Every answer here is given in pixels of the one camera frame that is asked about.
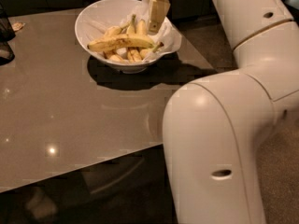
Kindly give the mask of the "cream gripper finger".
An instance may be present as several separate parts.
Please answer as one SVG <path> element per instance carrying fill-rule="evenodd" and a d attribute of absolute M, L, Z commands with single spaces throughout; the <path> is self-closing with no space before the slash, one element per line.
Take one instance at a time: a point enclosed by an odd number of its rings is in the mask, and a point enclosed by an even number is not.
<path fill-rule="evenodd" d="M 158 33 L 169 11 L 169 0 L 149 0 L 149 31 Z"/>

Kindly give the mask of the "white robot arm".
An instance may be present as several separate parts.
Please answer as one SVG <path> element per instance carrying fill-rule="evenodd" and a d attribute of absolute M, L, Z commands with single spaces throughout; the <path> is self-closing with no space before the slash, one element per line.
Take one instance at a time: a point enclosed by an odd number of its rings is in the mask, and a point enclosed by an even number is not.
<path fill-rule="evenodd" d="M 164 155 L 179 224 L 266 224 L 258 147 L 299 113 L 299 28 L 281 0 L 212 0 L 234 71 L 169 100 Z"/>

